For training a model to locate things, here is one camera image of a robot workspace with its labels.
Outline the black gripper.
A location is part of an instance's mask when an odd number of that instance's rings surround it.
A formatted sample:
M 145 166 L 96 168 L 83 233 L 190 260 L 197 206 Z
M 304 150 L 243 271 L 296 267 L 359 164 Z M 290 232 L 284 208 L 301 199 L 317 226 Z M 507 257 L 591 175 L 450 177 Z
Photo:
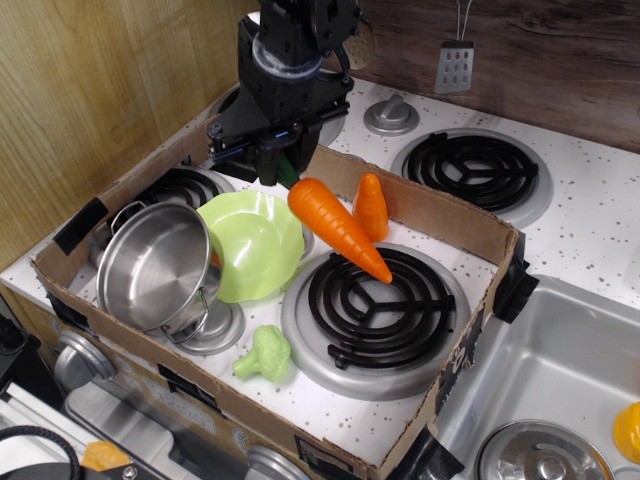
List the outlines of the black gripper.
M 348 14 L 262 14 L 238 24 L 239 87 L 207 128 L 217 163 L 256 163 L 277 183 L 280 157 L 304 172 L 325 122 L 346 115 Z

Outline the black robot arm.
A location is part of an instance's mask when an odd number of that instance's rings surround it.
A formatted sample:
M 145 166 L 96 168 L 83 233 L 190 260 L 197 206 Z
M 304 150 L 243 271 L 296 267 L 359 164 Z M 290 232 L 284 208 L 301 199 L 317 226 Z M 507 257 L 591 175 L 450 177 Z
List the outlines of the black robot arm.
M 345 42 L 359 32 L 353 1 L 262 1 L 238 23 L 237 93 L 207 135 L 216 170 L 272 186 L 304 172 L 324 124 L 345 116 L 354 82 Z

